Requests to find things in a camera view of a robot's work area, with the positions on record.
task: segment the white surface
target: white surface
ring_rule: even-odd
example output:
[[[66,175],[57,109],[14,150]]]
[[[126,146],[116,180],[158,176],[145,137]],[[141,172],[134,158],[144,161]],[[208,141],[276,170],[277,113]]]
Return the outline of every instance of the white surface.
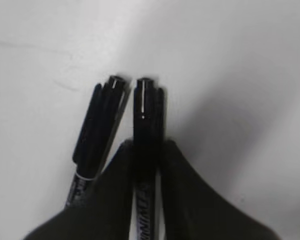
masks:
[[[92,89],[115,73],[158,77],[202,177],[300,240],[300,0],[0,0],[0,240],[63,208]],[[111,152],[131,135],[130,99]]]

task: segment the black marker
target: black marker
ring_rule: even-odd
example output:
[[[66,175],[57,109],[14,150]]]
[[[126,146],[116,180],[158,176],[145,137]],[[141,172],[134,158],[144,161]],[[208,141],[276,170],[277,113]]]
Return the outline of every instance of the black marker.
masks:
[[[80,199],[102,170],[126,93],[126,82],[118,76],[95,87],[72,157],[77,168],[66,207]]]
[[[164,137],[164,91],[142,78],[134,90],[133,145],[137,239],[155,238],[155,191],[157,161]]]

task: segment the pen clip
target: pen clip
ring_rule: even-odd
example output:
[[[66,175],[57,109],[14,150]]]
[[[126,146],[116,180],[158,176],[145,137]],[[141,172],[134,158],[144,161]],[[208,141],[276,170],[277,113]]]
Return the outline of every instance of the pen clip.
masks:
[[[158,146],[164,138],[164,91],[150,78],[137,80],[134,89],[133,141],[135,146]]]

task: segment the pen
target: pen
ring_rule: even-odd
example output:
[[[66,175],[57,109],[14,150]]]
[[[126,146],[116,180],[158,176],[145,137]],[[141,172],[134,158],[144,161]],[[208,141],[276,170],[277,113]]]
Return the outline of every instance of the pen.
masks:
[[[125,94],[126,82],[119,76],[96,85],[72,156],[77,167],[66,207],[81,198],[102,170]]]
[[[133,144],[137,239],[155,238],[155,186],[157,160],[164,137],[164,91],[142,78],[134,90]]]

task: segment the pen barrel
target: pen barrel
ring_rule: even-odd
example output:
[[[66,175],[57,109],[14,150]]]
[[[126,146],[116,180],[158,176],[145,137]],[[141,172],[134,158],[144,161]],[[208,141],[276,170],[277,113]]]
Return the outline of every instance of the pen barrel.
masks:
[[[94,182],[94,178],[84,178],[77,173],[73,177],[70,191],[65,203],[65,207],[69,207],[72,203],[79,200]]]

